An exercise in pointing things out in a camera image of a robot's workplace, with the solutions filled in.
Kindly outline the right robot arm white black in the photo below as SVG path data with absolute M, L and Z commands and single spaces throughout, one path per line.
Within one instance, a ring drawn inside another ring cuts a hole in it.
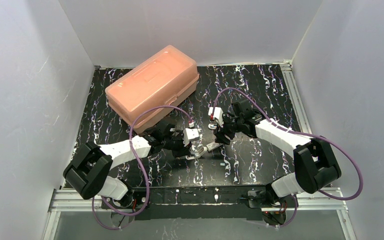
M 267 119 L 244 101 L 232 103 L 232 108 L 233 113 L 223 112 L 220 107 L 210 107 L 208 111 L 209 128 L 213 130 L 216 144 L 230 145 L 237 133 L 243 133 L 279 148 L 294 164 L 294 172 L 244 195 L 251 208 L 281 203 L 294 194 L 313 194 L 342 175 L 333 149 L 325 140 L 286 131 L 284 126 Z

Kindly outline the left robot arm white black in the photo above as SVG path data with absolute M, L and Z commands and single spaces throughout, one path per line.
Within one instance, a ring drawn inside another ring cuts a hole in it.
M 190 157 L 192 142 L 199 138 L 196 128 L 179 130 L 174 124 L 161 121 L 132 139 L 112 144 L 87 142 L 81 145 L 62 175 L 84 200 L 101 196 L 120 201 L 129 192 L 129 187 L 109 175 L 112 169 L 161 150 L 170 150 L 175 158 Z

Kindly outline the small white stapler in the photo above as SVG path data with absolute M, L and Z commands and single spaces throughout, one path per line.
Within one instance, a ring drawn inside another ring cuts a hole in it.
M 208 151 L 208 148 L 206 145 L 203 145 L 201 143 L 190 143 L 188 145 L 189 153 L 185 156 L 186 160 L 195 160 L 201 158 L 204 153 Z

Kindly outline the staple tray with staples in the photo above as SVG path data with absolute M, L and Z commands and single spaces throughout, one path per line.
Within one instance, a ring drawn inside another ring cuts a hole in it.
M 205 147 L 206 147 L 206 150 L 208 152 L 212 152 L 213 150 L 221 147 L 222 145 L 223 145 L 222 143 L 211 142 L 211 143 L 207 144 Z

